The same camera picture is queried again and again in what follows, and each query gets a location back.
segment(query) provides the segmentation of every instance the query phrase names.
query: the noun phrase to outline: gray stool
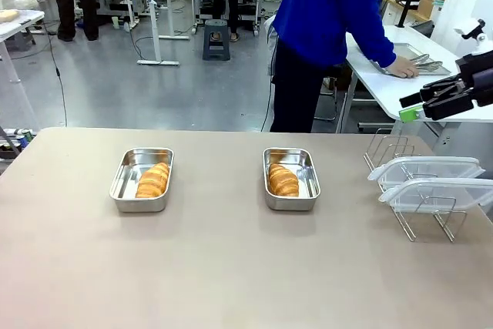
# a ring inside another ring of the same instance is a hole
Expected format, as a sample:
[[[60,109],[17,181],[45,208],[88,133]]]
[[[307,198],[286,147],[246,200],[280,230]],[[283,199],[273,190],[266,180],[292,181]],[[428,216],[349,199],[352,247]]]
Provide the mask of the gray stool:
[[[213,32],[218,32],[220,34],[219,42],[210,39]],[[203,33],[202,59],[205,59],[206,61],[210,61],[211,59],[229,61],[230,58],[228,23],[222,19],[208,19]]]

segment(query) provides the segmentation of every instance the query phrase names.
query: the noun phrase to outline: white pillar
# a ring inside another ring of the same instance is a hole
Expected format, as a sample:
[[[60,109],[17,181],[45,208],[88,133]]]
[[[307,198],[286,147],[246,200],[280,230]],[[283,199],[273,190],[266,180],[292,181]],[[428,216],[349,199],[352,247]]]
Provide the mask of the white pillar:
[[[491,38],[493,29],[492,0],[445,0],[440,18],[431,39],[459,57],[469,54],[475,47],[474,40],[464,40],[454,31],[462,20],[473,17],[486,21],[485,32]]]

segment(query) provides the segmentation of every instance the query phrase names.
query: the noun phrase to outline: metal tongs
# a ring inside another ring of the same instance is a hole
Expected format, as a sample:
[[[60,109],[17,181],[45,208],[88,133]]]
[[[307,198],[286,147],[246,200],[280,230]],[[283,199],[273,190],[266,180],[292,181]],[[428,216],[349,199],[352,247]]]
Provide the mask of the metal tongs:
[[[416,58],[411,59],[411,62],[414,63],[414,66],[421,71],[427,71],[427,72],[433,72],[442,67],[444,64],[441,61],[434,61],[434,62],[426,62],[430,58],[429,54],[423,54],[419,55]]]

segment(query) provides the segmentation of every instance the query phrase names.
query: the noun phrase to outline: blue sweater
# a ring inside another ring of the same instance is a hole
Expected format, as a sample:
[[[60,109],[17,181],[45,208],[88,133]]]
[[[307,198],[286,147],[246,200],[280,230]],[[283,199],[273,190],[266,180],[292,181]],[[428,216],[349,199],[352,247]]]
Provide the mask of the blue sweater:
[[[378,0],[283,0],[273,25],[284,43],[322,68],[344,62],[346,32],[381,67],[396,58],[384,35]]]

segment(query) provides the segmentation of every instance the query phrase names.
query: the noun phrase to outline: person's hand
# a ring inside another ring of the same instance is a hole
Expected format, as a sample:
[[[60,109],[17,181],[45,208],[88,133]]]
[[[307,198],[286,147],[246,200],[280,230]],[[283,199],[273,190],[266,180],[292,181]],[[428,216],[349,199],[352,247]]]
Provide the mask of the person's hand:
[[[409,59],[401,56],[397,56],[394,63],[389,65],[386,70],[392,75],[402,77],[403,79],[416,77],[419,75],[419,71]]]

